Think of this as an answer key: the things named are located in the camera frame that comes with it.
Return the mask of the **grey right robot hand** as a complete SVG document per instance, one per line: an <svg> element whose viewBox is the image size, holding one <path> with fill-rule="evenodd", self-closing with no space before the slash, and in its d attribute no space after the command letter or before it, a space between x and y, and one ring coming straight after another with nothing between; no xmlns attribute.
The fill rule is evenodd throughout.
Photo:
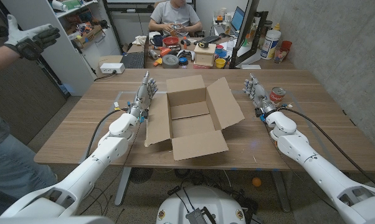
<svg viewBox="0 0 375 224"><path fill-rule="evenodd" d="M266 118L271 113L276 112L277 109L271 103L265 88L252 73L250 78L245 80L242 91L252 100L256 117Z"/></svg>

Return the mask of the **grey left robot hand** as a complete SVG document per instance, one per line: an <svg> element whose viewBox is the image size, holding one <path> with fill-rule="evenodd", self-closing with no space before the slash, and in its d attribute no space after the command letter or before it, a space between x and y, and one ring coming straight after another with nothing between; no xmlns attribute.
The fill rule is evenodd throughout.
<svg viewBox="0 0 375 224"><path fill-rule="evenodd" d="M154 78L150 78L150 73L147 70L146 74L143 77L142 84L135 94L128 113L139 118L142 112L149 108L151 100L153 99L157 91L158 88L156 85L156 80Z"/></svg>

